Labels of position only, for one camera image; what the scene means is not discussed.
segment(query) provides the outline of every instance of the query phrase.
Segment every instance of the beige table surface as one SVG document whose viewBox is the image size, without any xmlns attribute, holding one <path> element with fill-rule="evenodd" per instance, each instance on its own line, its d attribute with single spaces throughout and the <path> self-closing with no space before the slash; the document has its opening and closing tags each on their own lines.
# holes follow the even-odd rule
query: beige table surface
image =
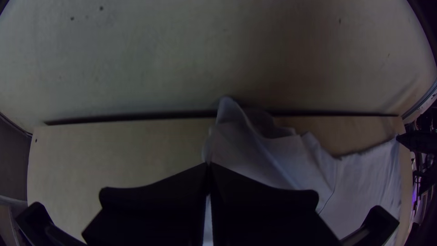
<svg viewBox="0 0 437 246">
<path fill-rule="evenodd" d="M 407 0 L 14 0 L 0 31 L 0 112 L 29 132 L 223 95 L 402 115 L 437 78 Z"/>
<path fill-rule="evenodd" d="M 30 149 L 27 196 L 53 222 L 82 239 L 101 209 L 105 186 L 147 185 L 202 162 L 213 118 L 90 123 L 36 128 Z M 361 151 L 405 131 L 397 117 L 286 117 L 281 126 L 311 131 L 333 156 Z M 402 206 L 396 245 L 407 237 L 412 180 L 409 151 L 401 147 Z"/>
</svg>

